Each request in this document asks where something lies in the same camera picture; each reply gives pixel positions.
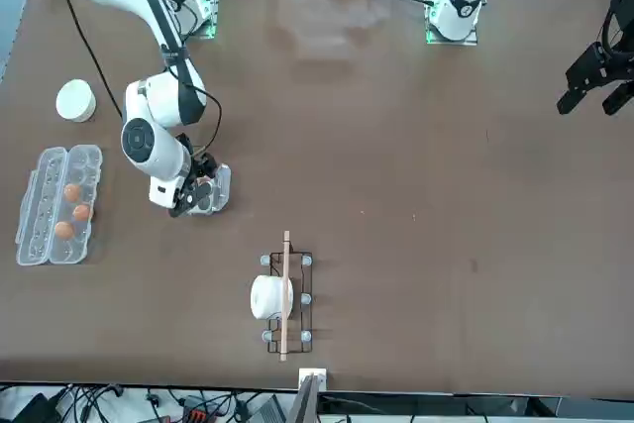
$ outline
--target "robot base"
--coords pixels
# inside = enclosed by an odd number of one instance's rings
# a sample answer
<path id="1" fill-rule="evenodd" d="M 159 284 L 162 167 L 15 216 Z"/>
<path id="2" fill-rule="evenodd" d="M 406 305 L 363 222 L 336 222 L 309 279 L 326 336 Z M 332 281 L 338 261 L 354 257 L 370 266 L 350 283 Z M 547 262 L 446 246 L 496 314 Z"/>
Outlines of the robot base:
<path id="1" fill-rule="evenodd" d="M 425 41 L 429 45 L 435 44 L 450 44 L 450 45 L 477 45 L 477 16 L 479 15 L 479 10 L 481 9 L 481 5 L 477 8 L 477 12 L 475 15 L 474 27 L 472 28 L 471 33 L 463 40 L 453 41 L 446 39 L 443 37 L 438 29 L 434 27 L 435 17 L 438 15 L 438 5 L 442 0 L 431 0 L 434 2 L 435 7 L 425 6 Z"/>

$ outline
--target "white lid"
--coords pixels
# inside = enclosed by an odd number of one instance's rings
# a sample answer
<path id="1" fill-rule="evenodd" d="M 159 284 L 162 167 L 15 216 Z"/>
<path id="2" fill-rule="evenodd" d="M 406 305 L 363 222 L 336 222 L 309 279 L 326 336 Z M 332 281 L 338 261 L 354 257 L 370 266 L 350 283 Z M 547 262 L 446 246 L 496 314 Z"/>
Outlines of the white lid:
<path id="1" fill-rule="evenodd" d="M 75 122 L 89 119 L 95 106 L 95 96 L 83 79 L 71 79 L 61 88 L 55 101 L 59 116 Z"/>

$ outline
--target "metal rack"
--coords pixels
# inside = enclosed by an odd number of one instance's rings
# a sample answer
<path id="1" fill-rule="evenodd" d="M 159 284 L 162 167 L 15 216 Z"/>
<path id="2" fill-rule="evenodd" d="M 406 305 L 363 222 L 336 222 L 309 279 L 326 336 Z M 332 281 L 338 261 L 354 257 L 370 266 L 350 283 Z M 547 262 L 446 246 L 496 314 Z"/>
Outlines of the metal rack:
<path id="1" fill-rule="evenodd" d="M 295 251 L 290 245 L 290 253 L 292 257 L 299 258 L 299 267 L 301 270 L 301 293 L 293 298 L 293 309 L 299 310 L 299 329 L 289 332 L 292 337 L 288 340 L 289 354 L 303 354 L 312 352 L 313 350 L 313 255 L 310 252 Z M 262 260 L 261 264 L 268 266 L 268 274 L 270 276 L 281 276 L 279 268 L 281 267 L 283 253 L 271 253 L 268 260 Z M 294 311 L 291 311 L 290 320 L 296 317 Z M 280 337 L 281 324 L 276 318 L 266 320 L 266 329 L 263 332 L 263 340 L 266 342 L 266 350 L 270 354 L 280 354 Z"/>

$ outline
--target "floor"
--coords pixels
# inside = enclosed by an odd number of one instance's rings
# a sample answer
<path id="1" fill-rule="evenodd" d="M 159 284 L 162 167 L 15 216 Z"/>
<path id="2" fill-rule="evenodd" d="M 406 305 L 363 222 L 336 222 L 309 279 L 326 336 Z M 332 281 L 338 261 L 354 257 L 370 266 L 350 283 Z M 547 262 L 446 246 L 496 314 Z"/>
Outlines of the floor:
<path id="1" fill-rule="evenodd" d="M 51 398 L 62 386 L 33 386 L 23 385 L 10 387 L 2 391 L 0 385 L 0 421 L 11 421 L 38 393 Z M 104 415 L 102 420 L 97 412 L 92 411 L 90 418 L 84 423 L 135 423 L 156 421 L 155 412 L 147 400 L 149 391 L 158 402 L 156 408 L 160 417 L 169 416 L 172 421 L 178 421 L 182 415 L 177 399 L 189 395 L 198 397 L 203 395 L 207 401 L 216 400 L 221 403 L 215 419 L 218 423 L 231 423 L 236 407 L 236 401 L 248 401 L 250 414 L 254 414 L 264 405 L 273 393 L 253 394 L 245 391 L 234 398 L 225 398 L 227 391 L 204 391 L 194 389 L 173 389 L 171 394 L 162 388 L 131 388 L 123 387 L 122 394 L 116 396 L 113 392 L 104 392 L 99 397 L 99 407 Z M 65 395 L 57 406 L 61 415 L 66 416 L 64 422 L 77 421 L 74 419 L 72 408 L 76 398 L 77 414 L 81 415 L 84 406 L 82 397 L 84 390 L 75 387 Z M 288 392 L 275 393 L 275 398 L 282 413 L 288 416 L 293 405 L 295 394 Z M 543 398 L 542 401 L 551 407 L 558 415 L 560 423 L 582 423 L 582 421 L 600 422 L 606 420 L 634 422 L 634 403 L 606 402 L 597 400 L 569 400 L 561 398 Z M 526 397 L 502 396 L 473 396 L 452 397 L 450 395 L 425 394 L 356 394 L 356 393 L 327 393 L 320 397 L 318 412 L 321 423 L 344 423 L 346 415 L 351 419 L 348 423 L 544 423 L 545 419 L 524 416 Z"/>

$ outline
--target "wire rack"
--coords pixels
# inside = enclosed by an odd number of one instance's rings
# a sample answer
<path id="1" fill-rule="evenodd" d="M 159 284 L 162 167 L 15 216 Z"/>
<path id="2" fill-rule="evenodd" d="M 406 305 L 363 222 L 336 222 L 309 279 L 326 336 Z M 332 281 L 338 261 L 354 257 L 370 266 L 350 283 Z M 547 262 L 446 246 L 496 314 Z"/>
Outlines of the wire rack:
<path id="1" fill-rule="evenodd" d="M 268 274 L 271 276 L 281 276 L 280 269 L 282 267 L 284 253 L 271 253 L 270 266 Z M 304 257 L 310 259 L 311 264 L 304 264 Z M 299 329 L 288 330 L 288 353 L 289 354 L 303 354 L 312 352 L 313 340 L 312 340 L 312 325 L 313 325 L 313 255 L 310 252 L 297 252 L 290 245 L 290 258 L 292 263 L 299 262 L 301 270 L 301 293 L 297 295 L 294 293 L 292 309 L 299 309 Z M 311 296 L 311 302 L 307 305 L 301 303 L 301 294 L 309 294 Z M 288 322 L 296 322 L 297 315 L 294 311 L 291 311 Z M 266 349 L 270 354 L 280 353 L 280 339 L 281 339 L 281 321 L 278 319 L 268 319 L 266 321 L 266 329 L 272 332 L 272 340 L 266 343 Z M 304 342 L 301 339 L 301 335 L 304 331 L 311 333 L 311 339 L 308 342 Z"/>

